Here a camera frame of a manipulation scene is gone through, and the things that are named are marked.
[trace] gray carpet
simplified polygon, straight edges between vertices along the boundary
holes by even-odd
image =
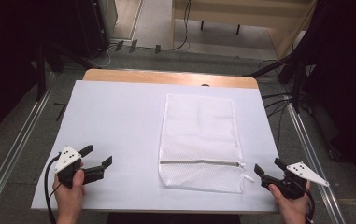
[[[250,74],[258,69],[258,64],[261,62],[238,57],[222,57],[174,51],[163,51],[161,54],[156,55],[151,49],[136,49],[134,53],[130,54],[128,53],[128,48],[123,48],[118,52],[111,50],[110,55],[111,63],[106,67],[108,69],[182,71],[229,76]],[[101,57],[96,62],[107,63],[107,58],[104,55],[103,58]],[[6,187],[0,195],[0,223],[49,223],[46,212],[31,210],[30,206],[37,182],[43,181],[39,180],[38,177],[50,154],[61,124],[61,121],[56,121],[56,119],[62,108],[54,105],[54,103],[68,103],[75,81],[82,79],[84,73],[85,70],[75,63],[66,62],[64,72],[58,75],[47,105],[28,139]],[[267,76],[258,78],[262,95],[281,93],[281,87],[277,83],[275,75],[276,73],[273,71],[267,74]],[[25,95],[20,104],[17,105],[0,126],[0,165],[7,155],[20,127],[30,113],[35,98],[36,87]],[[280,99],[282,98],[268,99],[264,101],[264,104],[268,105]],[[274,107],[267,109],[268,113],[273,110]],[[301,117],[306,125],[306,130],[312,144],[318,152],[328,180],[332,184],[335,196],[341,201],[340,205],[346,221],[348,223],[356,223],[356,167],[350,163],[335,163],[330,161],[327,155],[326,144],[320,136],[315,120],[304,111],[301,113]],[[300,139],[293,126],[288,110],[284,111],[282,117],[279,112],[269,120],[276,142],[278,140],[280,118],[278,145],[280,158],[287,163],[298,161],[306,163],[306,155],[302,149]],[[311,191],[314,194],[317,205],[315,222],[332,223],[317,186],[313,185]],[[102,212],[84,211],[80,220],[80,223],[106,222],[107,213]],[[279,215],[241,216],[241,223],[279,222]]]

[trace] white mesh laundry bag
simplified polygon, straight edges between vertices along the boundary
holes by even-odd
[[[169,188],[242,193],[245,175],[233,101],[167,95],[159,162]]]

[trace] table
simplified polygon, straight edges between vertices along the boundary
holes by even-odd
[[[105,178],[86,186],[84,209],[223,214],[277,211],[274,198],[260,187],[260,177],[253,172],[256,161],[270,175],[282,175],[274,172],[273,161],[278,154],[254,78],[92,69],[83,79],[73,89],[49,161],[66,144],[77,150],[93,145],[93,152],[83,159],[85,166],[99,165],[110,154],[113,156]],[[166,93],[179,92],[230,96],[235,102],[245,102],[235,105],[235,113],[247,158],[246,173],[257,182],[246,182],[243,194],[168,189],[162,185],[158,150],[164,98]],[[51,207],[56,207],[53,199]],[[37,184],[32,208],[46,209],[42,181]]]
[[[171,43],[175,19],[184,19],[188,0],[173,0]],[[308,27],[317,0],[192,0],[189,20],[267,27],[279,59]]]

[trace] human hand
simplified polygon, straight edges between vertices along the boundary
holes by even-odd
[[[55,175],[52,187],[55,190],[55,199],[58,204],[58,224],[77,222],[82,209],[83,196],[85,195],[83,182],[84,172],[82,170],[76,171],[73,177],[72,189],[61,185],[58,176]]]
[[[306,188],[309,189],[310,181],[306,182]],[[276,204],[279,207],[282,215],[283,223],[285,224],[304,224],[306,223],[306,205],[308,204],[308,196],[306,194],[298,199],[287,199],[280,192],[276,185],[270,184],[268,186]]]

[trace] white table surface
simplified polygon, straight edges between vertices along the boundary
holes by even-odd
[[[244,193],[163,186],[158,175],[158,153],[167,94],[233,100],[246,175],[256,181],[245,181]],[[93,152],[83,158],[84,168],[100,165],[113,156],[105,178],[86,185],[83,209],[229,214],[277,211],[274,198],[260,186],[260,177],[253,171],[258,163],[269,175],[283,175],[274,164],[278,153],[258,89],[77,81],[47,164],[66,145],[76,150],[93,145]],[[53,166],[48,177],[49,192]],[[47,209],[44,170],[36,186],[32,209]],[[54,197],[51,207],[56,208]]]

